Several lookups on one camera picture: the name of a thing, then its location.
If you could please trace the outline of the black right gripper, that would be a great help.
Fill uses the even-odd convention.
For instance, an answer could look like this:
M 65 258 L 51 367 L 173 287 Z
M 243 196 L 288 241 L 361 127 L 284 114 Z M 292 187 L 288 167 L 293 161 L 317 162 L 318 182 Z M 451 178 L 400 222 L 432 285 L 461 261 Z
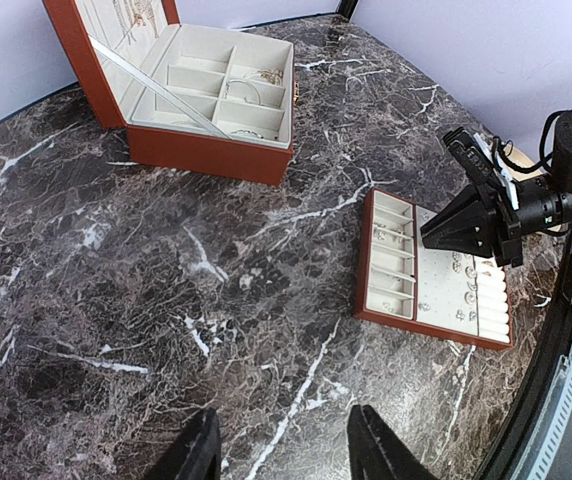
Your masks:
M 427 249 L 493 257 L 499 267 L 523 263 L 521 222 L 494 180 L 465 187 L 420 232 Z

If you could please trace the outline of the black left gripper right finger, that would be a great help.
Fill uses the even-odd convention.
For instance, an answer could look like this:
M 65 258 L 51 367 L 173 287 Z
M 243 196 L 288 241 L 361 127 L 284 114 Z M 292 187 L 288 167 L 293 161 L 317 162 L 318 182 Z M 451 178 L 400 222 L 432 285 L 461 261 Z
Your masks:
M 437 480 L 370 405 L 353 405 L 347 424 L 352 479 Z

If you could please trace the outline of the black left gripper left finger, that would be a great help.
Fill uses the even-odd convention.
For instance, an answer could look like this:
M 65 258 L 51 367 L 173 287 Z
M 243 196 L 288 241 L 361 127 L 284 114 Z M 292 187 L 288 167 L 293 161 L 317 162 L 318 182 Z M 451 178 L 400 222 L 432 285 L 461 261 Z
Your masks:
M 163 480 L 220 479 L 220 424 L 214 409 L 196 412 L 175 441 L 143 478 Z

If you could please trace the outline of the red jewelry tray insert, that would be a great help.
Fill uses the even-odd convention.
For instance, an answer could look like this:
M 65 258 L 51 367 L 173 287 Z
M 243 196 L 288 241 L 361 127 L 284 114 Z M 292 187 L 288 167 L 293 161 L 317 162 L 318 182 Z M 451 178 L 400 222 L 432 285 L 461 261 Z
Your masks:
M 374 188 L 361 228 L 354 316 L 481 348 L 513 344 L 506 274 L 492 258 L 424 247 L 434 212 Z

